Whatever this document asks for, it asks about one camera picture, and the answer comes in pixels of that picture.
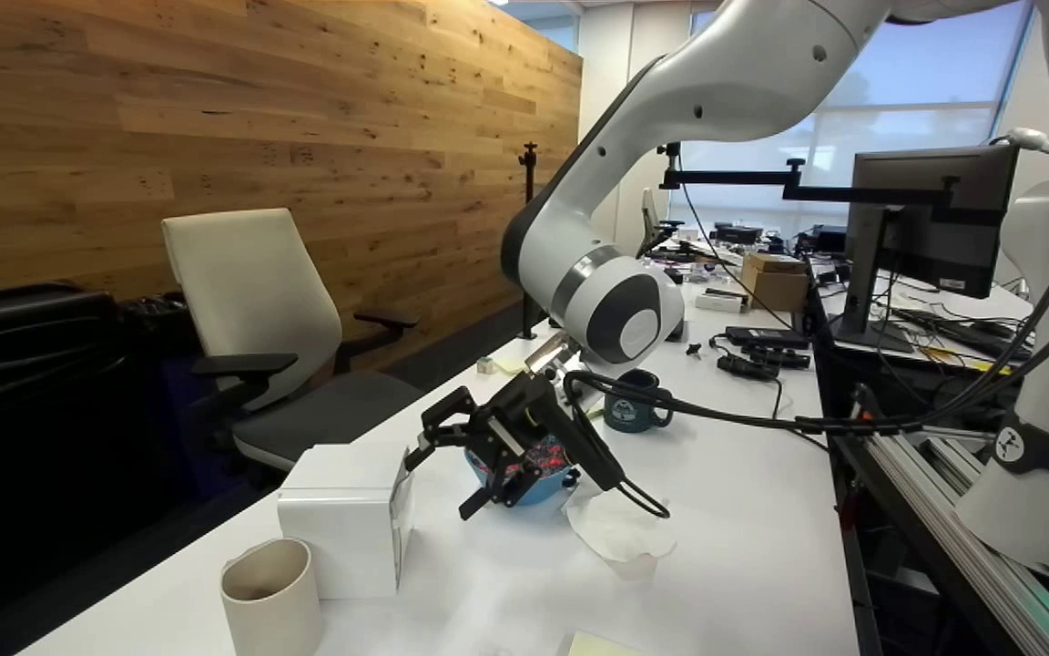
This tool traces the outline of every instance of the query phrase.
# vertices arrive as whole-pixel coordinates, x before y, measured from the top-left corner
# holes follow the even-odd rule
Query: monitor stand
[[[913,342],[892,321],[868,321],[864,332],[840,325],[833,336],[839,342],[851,342],[864,351],[913,352]]]

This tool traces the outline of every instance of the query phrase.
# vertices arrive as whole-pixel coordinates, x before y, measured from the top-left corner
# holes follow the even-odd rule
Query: ceiling
[[[623,8],[623,4],[681,4],[681,0],[507,0],[501,12],[516,14],[519,20],[535,17],[568,17],[593,8]]]

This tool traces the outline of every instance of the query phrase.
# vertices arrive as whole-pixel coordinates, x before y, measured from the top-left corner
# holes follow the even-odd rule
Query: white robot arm
[[[568,165],[501,235],[514,277],[573,342],[604,364],[636,359],[681,321],[678,286],[619,256],[591,230],[591,210],[660,143],[738,143],[797,123],[840,81],[871,31],[892,20],[936,20],[1005,0],[726,0],[707,31],[652,60],[607,106]],[[1049,55],[1049,0],[1038,0]],[[1049,182],[1010,219],[1028,216],[1049,243]],[[1032,286],[1049,281],[1049,247],[1028,262]],[[1024,377],[1020,427],[1049,434],[1049,359]],[[1049,577],[1049,468],[1010,475],[996,464],[959,501],[983,544]]]
[[[681,294],[619,256],[591,210],[660,143],[745,143],[814,109],[871,31],[1005,0],[726,0],[686,52],[641,68],[501,235],[514,277],[591,357],[623,364],[671,336]]]

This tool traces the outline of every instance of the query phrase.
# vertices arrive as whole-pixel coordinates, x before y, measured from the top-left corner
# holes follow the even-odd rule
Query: cardboard box
[[[744,256],[744,283],[751,294],[744,311],[768,304],[775,313],[801,313],[808,298],[808,267],[789,256]]]
[[[278,519],[318,554],[320,598],[392,598],[408,550],[404,450],[398,445],[312,445],[281,479]]]

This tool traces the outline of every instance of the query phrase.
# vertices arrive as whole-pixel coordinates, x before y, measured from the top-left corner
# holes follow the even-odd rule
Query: black cabinet
[[[157,359],[97,291],[0,291],[0,598],[181,500]]]

